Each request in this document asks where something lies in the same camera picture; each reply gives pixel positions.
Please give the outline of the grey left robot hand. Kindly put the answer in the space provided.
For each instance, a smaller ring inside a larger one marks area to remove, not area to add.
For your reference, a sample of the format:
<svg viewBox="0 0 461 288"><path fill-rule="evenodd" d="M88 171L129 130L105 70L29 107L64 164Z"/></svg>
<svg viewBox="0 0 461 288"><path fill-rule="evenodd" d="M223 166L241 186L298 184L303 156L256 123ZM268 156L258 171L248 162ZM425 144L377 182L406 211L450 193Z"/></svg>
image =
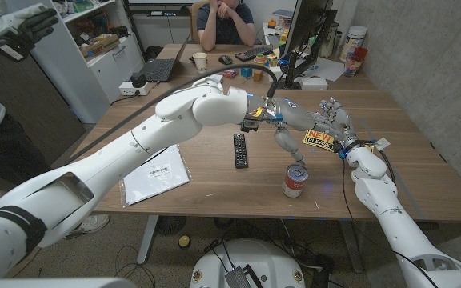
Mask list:
<svg viewBox="0 0 461 288"><path fill-rule="evenodd" d="M315 130L329 134L335 139L342 135L328 118L319 113L307 111L303 106L287 98L271 98L267 100L267 109L270 114L270 124L276 126L274 133L275 141L292 158L302 166L305 166L304 157L299 151L299 146L287 129L291 126L297 131Z"/></svg>

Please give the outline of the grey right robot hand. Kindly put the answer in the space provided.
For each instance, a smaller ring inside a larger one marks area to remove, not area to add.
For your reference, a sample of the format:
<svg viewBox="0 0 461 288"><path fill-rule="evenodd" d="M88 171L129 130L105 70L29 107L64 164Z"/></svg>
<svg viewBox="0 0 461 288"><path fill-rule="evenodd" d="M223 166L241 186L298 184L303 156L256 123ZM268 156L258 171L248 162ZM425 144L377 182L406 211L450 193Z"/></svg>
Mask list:
<svg viewBox="0 0 461 288"><path fill-rule="evenodd" d="M359 144L359 139L341 103L331 98L329 101L322 100L320 106L323 110L323 123L328 126L331 136L340 142L345 152L355 148Z"/></svg>

